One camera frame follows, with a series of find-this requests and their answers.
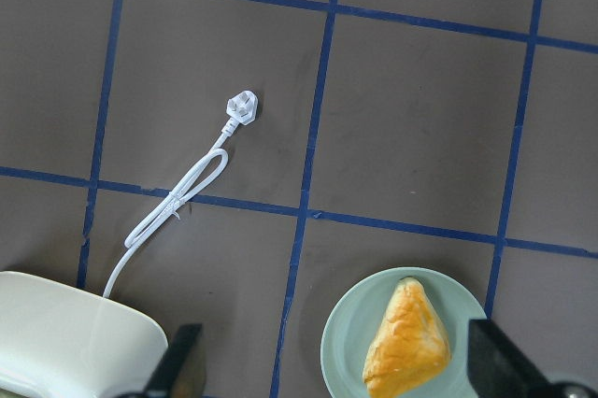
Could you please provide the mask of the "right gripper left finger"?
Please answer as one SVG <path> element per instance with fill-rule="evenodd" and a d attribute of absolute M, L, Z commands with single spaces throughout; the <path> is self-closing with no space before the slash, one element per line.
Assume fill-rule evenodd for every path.
<path fill-rule="evenodd" d="M 148 382 L 141 391 L 128 391 L 122 398 L 204 396 L 204 327 L 181 325 Z"/>

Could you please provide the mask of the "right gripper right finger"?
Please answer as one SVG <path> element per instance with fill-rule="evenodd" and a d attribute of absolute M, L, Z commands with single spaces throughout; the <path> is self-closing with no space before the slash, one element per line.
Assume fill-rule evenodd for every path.
<path fill-rule="evenodd" d="M 480 397 L 595 397 L 573 381 L 552 382 L 488 319 L 468 323 L 468 380 Z"/>

